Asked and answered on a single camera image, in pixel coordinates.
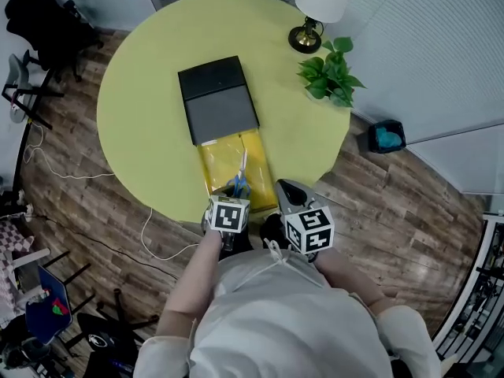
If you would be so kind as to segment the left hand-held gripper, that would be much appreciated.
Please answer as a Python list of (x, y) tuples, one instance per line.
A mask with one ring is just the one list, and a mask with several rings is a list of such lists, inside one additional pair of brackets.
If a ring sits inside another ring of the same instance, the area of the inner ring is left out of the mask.
[(248, 236), (250, 201), (241, 191), (235, 192), (230, 184), (214, 191), (202, 216), (202, 231), (213, 230), (222, 238), (222, 251), (248, 251), (251, 243)]

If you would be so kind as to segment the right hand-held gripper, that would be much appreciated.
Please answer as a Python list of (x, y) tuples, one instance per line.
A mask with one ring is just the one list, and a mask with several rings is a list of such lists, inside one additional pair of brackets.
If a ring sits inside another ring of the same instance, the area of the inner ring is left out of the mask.
[(334, 220), (313, 189), (294, 180), (278, 179), (275, 191), (284, 236), (294, 250), (314, 261), (319, 252), (333, 247)]

